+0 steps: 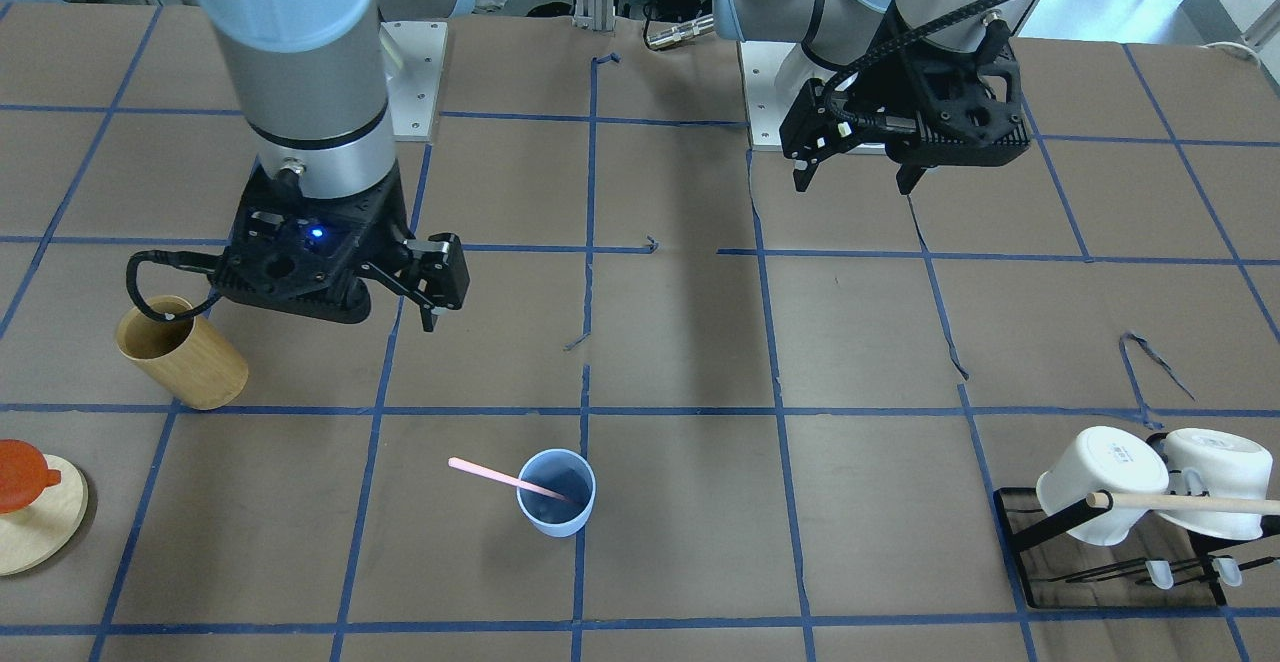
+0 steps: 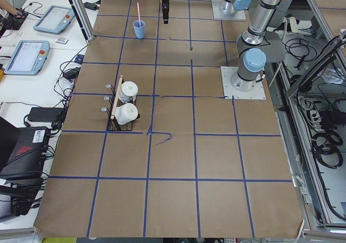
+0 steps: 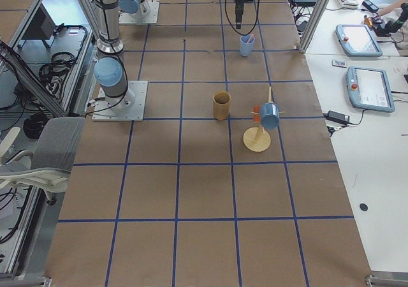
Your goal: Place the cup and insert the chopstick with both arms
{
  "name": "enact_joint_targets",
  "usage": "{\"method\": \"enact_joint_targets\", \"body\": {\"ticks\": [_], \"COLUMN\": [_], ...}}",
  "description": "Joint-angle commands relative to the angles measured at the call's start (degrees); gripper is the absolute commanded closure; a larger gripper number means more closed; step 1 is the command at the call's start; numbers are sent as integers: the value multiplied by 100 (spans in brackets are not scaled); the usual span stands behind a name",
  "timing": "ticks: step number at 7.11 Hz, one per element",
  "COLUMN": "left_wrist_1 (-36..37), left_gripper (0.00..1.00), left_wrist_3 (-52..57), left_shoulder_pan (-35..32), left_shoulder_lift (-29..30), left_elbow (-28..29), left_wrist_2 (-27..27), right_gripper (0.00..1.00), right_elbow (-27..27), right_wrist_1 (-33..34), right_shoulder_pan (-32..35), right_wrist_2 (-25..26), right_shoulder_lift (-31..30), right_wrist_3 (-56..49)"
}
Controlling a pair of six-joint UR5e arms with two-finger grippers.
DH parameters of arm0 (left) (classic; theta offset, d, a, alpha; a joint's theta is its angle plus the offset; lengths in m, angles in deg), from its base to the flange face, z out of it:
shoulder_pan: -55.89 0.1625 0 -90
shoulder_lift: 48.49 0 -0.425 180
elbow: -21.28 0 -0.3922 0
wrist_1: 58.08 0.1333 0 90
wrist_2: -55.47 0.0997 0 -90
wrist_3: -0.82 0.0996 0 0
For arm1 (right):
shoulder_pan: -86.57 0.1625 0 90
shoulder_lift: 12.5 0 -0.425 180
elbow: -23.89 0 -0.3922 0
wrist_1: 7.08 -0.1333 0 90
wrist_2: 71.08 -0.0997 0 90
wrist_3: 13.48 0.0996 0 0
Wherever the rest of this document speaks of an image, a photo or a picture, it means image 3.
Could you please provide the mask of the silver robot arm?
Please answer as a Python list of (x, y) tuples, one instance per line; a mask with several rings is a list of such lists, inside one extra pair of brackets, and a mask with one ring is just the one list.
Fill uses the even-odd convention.
[[(149, 83), (146, 114), (150, 119), (193, 117), (193, 106), (209, 103), (206, 86), (241, 82), (254, 69), (254, 56), (239, 52), (239, 37), (228, 24), (233, 9), (223, 0), (159, 0), (156, 24), (122, 25), (122, 1), (96, 0), (100, 47), (126, 58), (130, 79)], [(150, 4), (154, 0), (137, 0)]]
[(134, 16), (144, 17), (150, 13), (149, 4), (139, 0), (119, 0), (119, 8), (122, 12)]

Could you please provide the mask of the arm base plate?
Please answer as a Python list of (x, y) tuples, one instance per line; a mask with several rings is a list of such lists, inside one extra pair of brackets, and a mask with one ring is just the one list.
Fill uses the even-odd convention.
[(126, 122), (143, 121), (148, 82), (146, 80), (130, 80), (124, 98), (109, 98), (103, 89), (99, 88), (97, 101), (92, 115), (94, 122)]
[(119, 24), (120, 25), (147, 25), (156, 24), (159, 13), (160, 2), (158, 0), (144, 0), (139, 4), (139, 9), (136, 13), (128, 13), (126, 10), (131, 9), (125, 6), (125, 3), (120, 2)]

